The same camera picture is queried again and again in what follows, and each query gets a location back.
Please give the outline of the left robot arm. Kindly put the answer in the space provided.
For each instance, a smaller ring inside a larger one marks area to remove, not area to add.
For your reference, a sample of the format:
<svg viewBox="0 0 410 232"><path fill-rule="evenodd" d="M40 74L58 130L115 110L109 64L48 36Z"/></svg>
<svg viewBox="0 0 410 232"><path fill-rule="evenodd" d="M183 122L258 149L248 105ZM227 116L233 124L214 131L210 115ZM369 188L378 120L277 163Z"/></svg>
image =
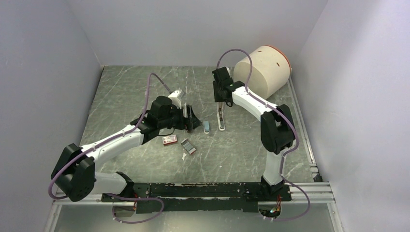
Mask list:
<svg viewBox="0 0 410 232"><path fill-rule="evenodd" d="M99 173L103 164L158 137L162 129L192 132L201 124L192 107L182 105L176 94L159 96L150 109L145 109L113 135L88 145L67 145L51 173L52 184L56 184L73 202L90 193L113 193L120 200L127 201L134 194L132 181L120 172Z"/></svg>

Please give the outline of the blue mini stapler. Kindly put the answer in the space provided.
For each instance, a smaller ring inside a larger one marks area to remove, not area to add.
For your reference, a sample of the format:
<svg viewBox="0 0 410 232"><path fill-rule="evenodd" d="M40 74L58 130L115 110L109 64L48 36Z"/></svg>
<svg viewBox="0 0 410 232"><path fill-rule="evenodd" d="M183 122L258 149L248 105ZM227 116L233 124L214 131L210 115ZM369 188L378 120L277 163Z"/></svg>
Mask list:
<svg viewBox="0 0 410 232"><path fill-rule="evenodd" d="M209 121L204 121L204 122L203 122L203 129L204 129L204 133L205 133L205 134L209 134L209 133L210 133L210 124L209 124Z"/></svg>

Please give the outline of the staple box tray with staples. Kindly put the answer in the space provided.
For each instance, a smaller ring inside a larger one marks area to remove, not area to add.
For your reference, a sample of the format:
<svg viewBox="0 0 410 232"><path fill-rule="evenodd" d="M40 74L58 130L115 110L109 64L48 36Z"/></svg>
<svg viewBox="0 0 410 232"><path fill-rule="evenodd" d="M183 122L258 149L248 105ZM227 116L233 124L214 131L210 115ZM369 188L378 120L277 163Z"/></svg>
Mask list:
<svg viewBox="0 0 410 232"><path fill-rule="evenodd" d="M182 142L180 142L180 144L182 145L185 153L188 155L192 155L197 151L196 147L191 143L189 139L184 139Z"/></svg>

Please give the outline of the red staple box sleeve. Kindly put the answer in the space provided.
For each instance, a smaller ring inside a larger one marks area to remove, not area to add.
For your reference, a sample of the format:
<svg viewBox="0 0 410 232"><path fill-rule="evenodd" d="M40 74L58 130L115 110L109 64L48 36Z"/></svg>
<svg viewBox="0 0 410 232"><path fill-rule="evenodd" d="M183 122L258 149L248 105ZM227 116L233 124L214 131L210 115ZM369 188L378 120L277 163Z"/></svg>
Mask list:
<svg viewBox="0 0 410 232"><path fill-rule="evenodd" d="M173 145L173 144L176 144L177 142L178 142L177 136L174 134L162 137L162 144L164 146Z"/></svg>

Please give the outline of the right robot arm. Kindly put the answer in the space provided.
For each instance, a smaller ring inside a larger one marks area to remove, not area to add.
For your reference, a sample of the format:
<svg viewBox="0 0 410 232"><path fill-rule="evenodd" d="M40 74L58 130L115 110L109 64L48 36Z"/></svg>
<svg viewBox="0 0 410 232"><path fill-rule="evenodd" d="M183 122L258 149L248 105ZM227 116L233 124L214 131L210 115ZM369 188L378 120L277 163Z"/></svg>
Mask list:
<svg viewBox="0 0 410 232"><path fill-rule="evenodd" d="M233 81L227 67L212 72L215 102L231 107L238 105L260 122L260 138L267 150L266 166L262 176L261 195L273 200L283 188L285 156L295 140L292 114L287 105L276 105L259 97L241 81Z"/></svg>

